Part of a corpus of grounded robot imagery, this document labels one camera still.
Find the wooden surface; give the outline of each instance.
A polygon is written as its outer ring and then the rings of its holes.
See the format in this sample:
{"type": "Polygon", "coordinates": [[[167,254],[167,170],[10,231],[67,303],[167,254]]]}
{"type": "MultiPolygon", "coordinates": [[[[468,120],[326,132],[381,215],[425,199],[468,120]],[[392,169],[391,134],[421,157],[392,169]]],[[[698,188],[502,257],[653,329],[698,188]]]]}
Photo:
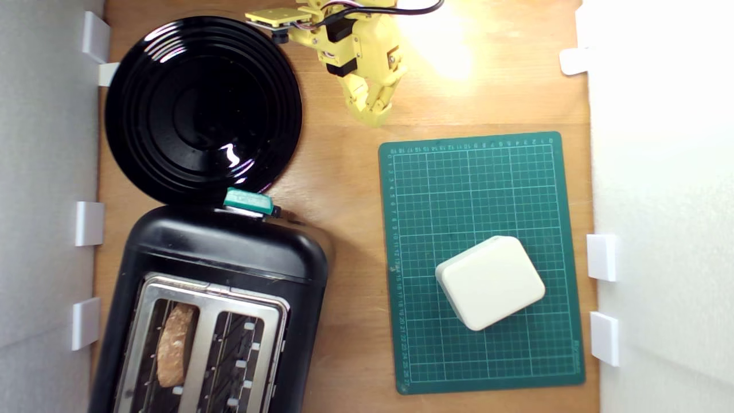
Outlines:
{"type": "MultiPolygon", "coordinates": [[[[305,122],[290,168],[270,190],[284,208],[333,236],[338,259],[326,292],[304,412],[597,412],[598,363],[589,353],[596,287],[586,277],[592,232],[586,78],[561,75],[575,46],[579,0],[447,0],[438,13],[400,18],[410,72],[381,129],[352,120],[315,52],[283,48],[299,78],[305,122]],[[565,165],[584,325],[586,383],[578,387],[400,396],[395,391],[377,147],[394,140],[556,130],[565,165]]],[[[107,0],[112,61],[176,18],[288,7],[287,0],[107,0]]],[[[106,319],[123,245],[157,203],[120,172],[103,140],[99,199],[107,205],[95,294],[106,319]]]]}

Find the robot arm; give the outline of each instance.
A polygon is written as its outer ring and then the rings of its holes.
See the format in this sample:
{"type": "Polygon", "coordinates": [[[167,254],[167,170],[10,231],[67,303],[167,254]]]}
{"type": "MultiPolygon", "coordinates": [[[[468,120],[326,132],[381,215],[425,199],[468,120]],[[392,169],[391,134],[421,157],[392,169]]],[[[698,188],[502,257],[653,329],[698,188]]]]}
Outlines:
{"type": "Polygon", "coordinates": [[[386,13],[425,14],[440,7],[443,0],[423,10],[396,9],[397,0],[362,0],[357,6],[351,0],[297,2],[306,5],[297,10],[251,12],[245,17],[249,23],[272,31],[278,43],[293,40],[315,49],[319,61],[338,77],[352,115],[369,126],[381,126],[390,113],[395,89],[407,72],[397,26],[386,13]]]}

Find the black round tray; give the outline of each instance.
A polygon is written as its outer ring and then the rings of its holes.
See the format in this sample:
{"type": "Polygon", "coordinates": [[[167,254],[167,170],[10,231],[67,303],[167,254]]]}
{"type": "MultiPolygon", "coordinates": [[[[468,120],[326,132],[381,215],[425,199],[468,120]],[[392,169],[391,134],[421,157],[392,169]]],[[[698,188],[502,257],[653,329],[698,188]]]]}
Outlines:
{"type": "Polygon", "coordinates": [[[227,187],[265,190],[293,155],[301,95],[282,51],[221,17],[166,24],[120,63],[107,94],[112,154],[165,204],[221,204],[227,187]]]}

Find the white wall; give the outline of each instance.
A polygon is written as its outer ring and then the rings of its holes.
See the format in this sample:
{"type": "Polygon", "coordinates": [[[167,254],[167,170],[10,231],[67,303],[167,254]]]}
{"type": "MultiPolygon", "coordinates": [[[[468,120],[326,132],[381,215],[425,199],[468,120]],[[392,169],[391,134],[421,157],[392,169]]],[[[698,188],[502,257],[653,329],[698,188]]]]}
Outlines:
{"type": "Polygon", "coordinates": [[[587,6],[595,226],[619,237],[601,411],[734,412],[734,4],[587,6]]]}
{"type": "Polygon", "coordinates": [[[0,411],[82,412],[90,355],[72,352],[71,306],[92,295],[77,201],[97,192],[97,67],[84,11],[103,0],[0,4],[0,411]]]}

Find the white clip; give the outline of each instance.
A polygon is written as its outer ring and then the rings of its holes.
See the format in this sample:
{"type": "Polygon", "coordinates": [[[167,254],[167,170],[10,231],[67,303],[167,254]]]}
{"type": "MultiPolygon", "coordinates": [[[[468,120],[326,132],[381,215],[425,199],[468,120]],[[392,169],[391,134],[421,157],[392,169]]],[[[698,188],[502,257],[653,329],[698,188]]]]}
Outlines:
{"type": "Polygon", "coordinates": [[[591,312],[592,355],[614,367],[619,367],[619,322],[600,312],[591,312]]]}
{"type": "Polygon", "coordinates": [[[588,234],[586,261],[589,277],[614,282],[617,280],[617,238],[614,235],[588,234]]]}
{"type": "Polygon", "coordinates": [[[77,351],[99,340],[99,320],[102,309],[99,297],[76,303],[72,311],[71,350],[77,351]]]}
{"type": "Polygon", "coordinates": [[[575,13],[576,16],[576,47],[564,49],[559,53],[561,72],[566,76],[583,73],[589,70],[591,47],[594,39],[592,13],[588,4],[582,4],[575,13]]]}
{"type": "Polygon", "coordinates": [[[120,63],[105,63],[99,65],[99,86],[109,87],[112,83],[112,78],[115,77],[115,72],[120,66],[120,63]]]}
{"type": "Polygon", "coordinates": [[[93,12],[84,12],[84,33],[81,39],[81,51],[95,62],[107,63],[109,59],[110,28],[93,12]]]}
{"type": "Polygon", "coordinates": [[[104,235],[104,204],[101,202],[76,203],[76,237],[77,247],[100,245],[104,235]]]}

